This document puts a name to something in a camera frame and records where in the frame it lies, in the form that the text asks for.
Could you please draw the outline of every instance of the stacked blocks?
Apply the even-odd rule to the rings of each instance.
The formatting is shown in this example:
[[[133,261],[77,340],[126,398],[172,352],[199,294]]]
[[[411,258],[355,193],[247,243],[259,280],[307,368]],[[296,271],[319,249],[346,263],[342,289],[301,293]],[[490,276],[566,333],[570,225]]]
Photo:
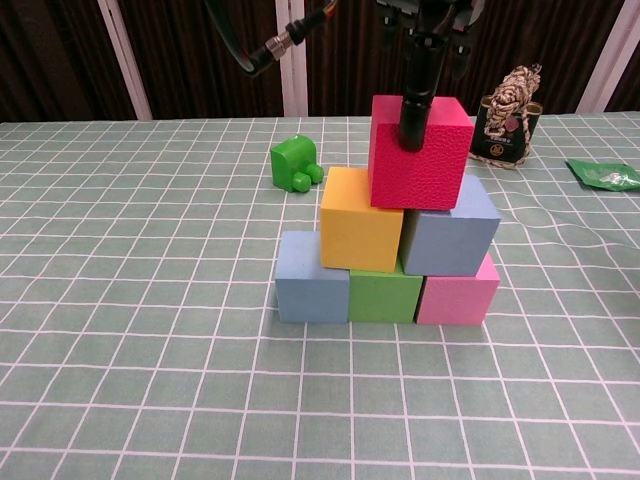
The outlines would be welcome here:
[[[484,321],[500,283],[487,253],[500,215],[464,174],[473,125],[455,99],[438,97],[425,147],[408,153],[396,143],[401,102],[374,98],[368,169],[329,170],[320,233],[284,233],[283,322]]]
[[[393,273],[352,270],[349,321],[413,322],[422,280],[420,276],[405,275],[400,261]]]
[[[397,141],[402,97],[373,97],[369,149],[371,205],[382,208],[450,210],[456,206],[469,154],[473,123],[451,97],[433,99],[420,152]]]
[[[284,232],[275,281],[281,321],[347,323],[349,272],[320,265],[317,232]]]
[[[500,214],[480,180],[464,175],[450,212],[408,211],[400,258],[411,275],[473,276],[480,268]]]
[[[402,217],[370,206],[366,169],[332,167],[320,210],[322,265],[393,272]]]
[[[500,277],[489,255],[473,277],[429,277],[418,310],[421,325],[480,325]]]

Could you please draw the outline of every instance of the green wrapper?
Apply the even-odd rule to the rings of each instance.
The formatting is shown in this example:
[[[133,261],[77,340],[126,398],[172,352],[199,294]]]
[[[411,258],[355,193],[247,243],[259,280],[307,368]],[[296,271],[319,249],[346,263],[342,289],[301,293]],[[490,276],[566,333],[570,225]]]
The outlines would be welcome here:
[[[573,158],[567,163],[585,185],[613,192],[640,188],[640,174],[624,163],[590,163]]]

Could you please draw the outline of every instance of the pink block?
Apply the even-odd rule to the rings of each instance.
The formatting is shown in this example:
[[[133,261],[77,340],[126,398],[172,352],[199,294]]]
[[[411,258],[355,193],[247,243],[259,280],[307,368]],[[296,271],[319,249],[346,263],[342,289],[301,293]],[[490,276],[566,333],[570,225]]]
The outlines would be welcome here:
[[[375,95],[369,147],[371,206],[451,210],[458,201],[473,123],[453,97],[433,99],[424,147],[402,150],[396,137],[402,97]]]
[[[429,277],[417,323],[422,325],[480,325],[489,311],[500,276],[489,254],[475,277]]]

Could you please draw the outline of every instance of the red block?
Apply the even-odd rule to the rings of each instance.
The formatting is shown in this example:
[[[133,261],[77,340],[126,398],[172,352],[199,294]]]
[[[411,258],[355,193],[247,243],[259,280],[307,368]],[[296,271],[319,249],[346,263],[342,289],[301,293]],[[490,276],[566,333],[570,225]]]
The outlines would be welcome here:
[[[369,148],[371,206],[451,210],[458,201],[473,123],[454,97],[433,99],[424,147],[400,148],[402,97],[375,95]]]

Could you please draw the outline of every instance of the curtain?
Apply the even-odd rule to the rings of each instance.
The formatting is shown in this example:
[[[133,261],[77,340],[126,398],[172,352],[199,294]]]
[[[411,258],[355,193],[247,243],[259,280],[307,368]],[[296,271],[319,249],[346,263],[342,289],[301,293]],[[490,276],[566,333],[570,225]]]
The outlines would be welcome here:
[[[538,62],[534,100],[546,113],[574,112],[623,1],[487,0],[467,75],[454,81],[448,63],[438,95],[458,97],[474,115],[513,68]],[[341,0],[335,18],[310,36],[310,115],[370,115],[373,94],[403,92],[403,40],[382,52],[380,30],[374,0]]]
[[[636,47],[606,110],[608,112],[640,110],[640,45]]]
[[[0,72],[0,121],[135,118],[95,1],[0,1]]]
[[[225,3],[240,43],[275,35],[273,0]],[[201,0],[120,0],[154,118],[283,115],[278,65],[248,77],[227,51]]]

